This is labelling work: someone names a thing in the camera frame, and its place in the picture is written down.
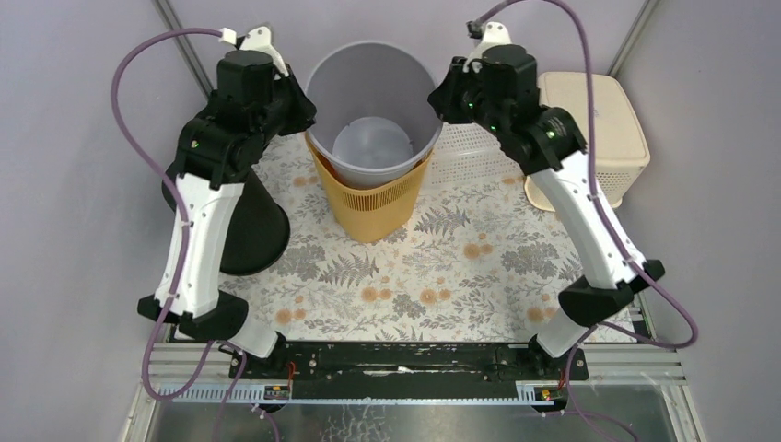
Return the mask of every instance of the white cable clip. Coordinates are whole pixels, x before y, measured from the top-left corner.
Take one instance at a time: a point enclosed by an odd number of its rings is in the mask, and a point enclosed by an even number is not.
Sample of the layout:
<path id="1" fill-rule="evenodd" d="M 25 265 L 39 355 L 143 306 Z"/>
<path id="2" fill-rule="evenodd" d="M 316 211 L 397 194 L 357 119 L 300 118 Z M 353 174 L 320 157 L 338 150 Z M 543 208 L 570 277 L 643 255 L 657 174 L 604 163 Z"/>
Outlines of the white cable clip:
<path id="1" fill-rule="evenodd" d="M 222 33 L 222 37 L 219 38 L 219 41 L 221 43 L 227 43 L 233 46 L 236 45 L 236 38 L 238 37 L 238 35 L 236 35 L 235 30 L 229 28 L 222 28 L 220 32 Z"/>
<path id="2" fill-rule="evenodd" d="M 621 262 L 624 263 L 625 265 L 637 264 L 637 261 L 635 259 L 635 255 L 632 255 L 632 254 L 629 255 L 629 259 L 628 260 L 626 258 L 623 258 L 621 260 Z"/>

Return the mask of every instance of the red wire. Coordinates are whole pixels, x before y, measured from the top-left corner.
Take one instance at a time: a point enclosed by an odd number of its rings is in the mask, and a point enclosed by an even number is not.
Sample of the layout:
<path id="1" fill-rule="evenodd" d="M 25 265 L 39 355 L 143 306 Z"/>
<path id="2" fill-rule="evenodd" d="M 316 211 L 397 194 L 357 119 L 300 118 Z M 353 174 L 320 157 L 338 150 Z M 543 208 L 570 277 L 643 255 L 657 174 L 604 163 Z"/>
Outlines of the red wire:
<path id="1" fill-rule="evenodd" d="M 562 371 L 562 376 L 559 378 L 559 386 L 556 387 L 556 391 L 559 391 L 560 389 L 562 389 L 564 387 L 564 383 L 565 383 L 565 380 L 566 380 L 566 373 L 565 373 L 565 371 L 564 370 L 561 370 L 561 371 Z"/>
<path id="2" fill-rule="evenodd" d="M 287 394 L 290 394 L 290 383 L 293 382 L 293 376 L 296 374 L 296 363 L 291 361 L 287 363 Z"/>

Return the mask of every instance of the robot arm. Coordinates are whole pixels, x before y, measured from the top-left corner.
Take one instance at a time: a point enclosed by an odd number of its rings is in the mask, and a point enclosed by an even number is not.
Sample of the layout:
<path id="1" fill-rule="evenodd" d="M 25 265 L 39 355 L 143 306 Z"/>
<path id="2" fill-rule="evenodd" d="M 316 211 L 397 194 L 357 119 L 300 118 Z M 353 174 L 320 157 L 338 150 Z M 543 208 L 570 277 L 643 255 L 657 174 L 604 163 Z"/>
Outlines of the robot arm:
<path id="1" fill-rule="evenodd" d="M 561 217 L 584 276 L 559 294 L 561 308 L 530 343 L 558 358 L 591 326 L 631 303 L 647 284 L 624 262 L 597 215 L 589 194 L 586 142 L 575 120 L 566 110 L 540 106 L 539 95 L 536 60 L 512 44 L 504 25 L 491 22 L 469 57 L 452 60 L 428 102 L 443 122 L 477 123 L 492 133 Z M 599 193 L 633 260 L 658 280 L 664 274 L 661 263 L 646 260 L 626 236 L 601 189 Z"/>
<path id="2" fill-rule="evenodd" d="M 247 301 L 218 289 L 218 273 L 228 225 L 251 166 L 272 138 L 294 134 L 314 123 L 315 107 L 262 26 L 246 36 L 222 29 L 234 45 L 217 65 L 217 89 L 206 107 L 182 129 L 169 168 L 189 208 L 190 242 L 178 292 L 166 322 L 200 340 L 227 340 L 258 357 L 274 349 L 277 334 L 247 313 Z M 142 298 L 138 312 L 155 320 L 166 299 L 181 249 L 175 225 L 166 270 L 154 295 Z"/>

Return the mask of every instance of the gray plastic bucket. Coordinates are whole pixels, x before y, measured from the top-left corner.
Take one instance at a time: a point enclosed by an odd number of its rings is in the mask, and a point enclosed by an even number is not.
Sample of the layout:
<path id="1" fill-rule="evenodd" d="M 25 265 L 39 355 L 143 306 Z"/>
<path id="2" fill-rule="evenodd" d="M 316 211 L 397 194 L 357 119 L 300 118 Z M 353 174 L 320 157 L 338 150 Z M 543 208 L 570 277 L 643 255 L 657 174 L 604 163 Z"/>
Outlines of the gray plastic bucket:
<path id="1" fill-rule="evenodd" d="M 363 41 L 339 49 L 312 73 L 317 106 L 309 136 L 345 184 L 371 189 L 400 178 L 432 149 L 442 130 L 426 99 L 437 85 L 412 55 Z"/>

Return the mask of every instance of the white bracket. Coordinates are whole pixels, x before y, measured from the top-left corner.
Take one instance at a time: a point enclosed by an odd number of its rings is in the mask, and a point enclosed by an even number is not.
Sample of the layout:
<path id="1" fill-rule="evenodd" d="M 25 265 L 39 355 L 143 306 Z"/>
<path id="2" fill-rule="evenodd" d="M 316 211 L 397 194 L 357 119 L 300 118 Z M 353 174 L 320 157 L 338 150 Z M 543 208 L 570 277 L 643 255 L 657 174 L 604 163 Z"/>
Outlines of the white bracket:
<path id="1" fill-rule="evenodd" d="M 222 28 L 220 31 L 222 32 L 220 41 L 236 46 L 239 37 L 235 30 Z M 244 40 L 239 46 L 239 50 L 267 53 L 274 61 L 274 66 L 276 67 L 276 70 L 279 71 L 279 75 L 285 77 L 290 76 L 290 73 L 287 72 L 285 60 L 282 59 L 282 55 L 272 45 L 273 38 L 274 35 L 268 26 L 259 26 L 258 28 L 251 29 L 247 32 L 247 35 L 244 36 Z"/>
<path id="2" fill-rule="evenodd" d="M 507 27 L 497 21 L 490 21 L 485 25 L 483 30 L 483 39 L 466 57 L 466 63 L 464 63 L 464 72 L 469 72 L 471 67 L 474 72 L 480 71 L 480 64 L 472 65 L 475 60 L 481 60 L 483 53 L 493 48 L 494 46 L 504 46 L 506 44 L 512 44 L 510 39 L 510 33 L 507 31 Z"/>

